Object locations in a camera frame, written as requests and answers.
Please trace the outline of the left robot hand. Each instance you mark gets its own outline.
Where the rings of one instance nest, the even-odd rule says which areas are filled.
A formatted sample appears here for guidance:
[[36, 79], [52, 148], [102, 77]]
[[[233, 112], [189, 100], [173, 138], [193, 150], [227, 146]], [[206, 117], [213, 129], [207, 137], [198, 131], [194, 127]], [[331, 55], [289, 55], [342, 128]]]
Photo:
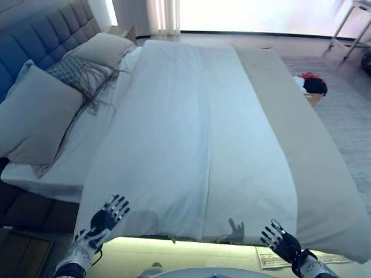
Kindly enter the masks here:
[[130, 211], [129, 201], [121, 195], [111, 195], [101, 209], [92, 217], [90, 228], [95, 231], [110, 231]]

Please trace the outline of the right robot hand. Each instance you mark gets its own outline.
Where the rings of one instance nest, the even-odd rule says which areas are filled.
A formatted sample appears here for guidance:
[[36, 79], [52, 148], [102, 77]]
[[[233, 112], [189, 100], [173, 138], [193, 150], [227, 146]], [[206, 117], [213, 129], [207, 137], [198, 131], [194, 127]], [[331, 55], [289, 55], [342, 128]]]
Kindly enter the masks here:
[[270, 226], [266, 226], [261, 234], [261, 242], [284, 261], [292, 264], [301, 254], [299, 241], [285, 231], [277, 220], [272, 219]]

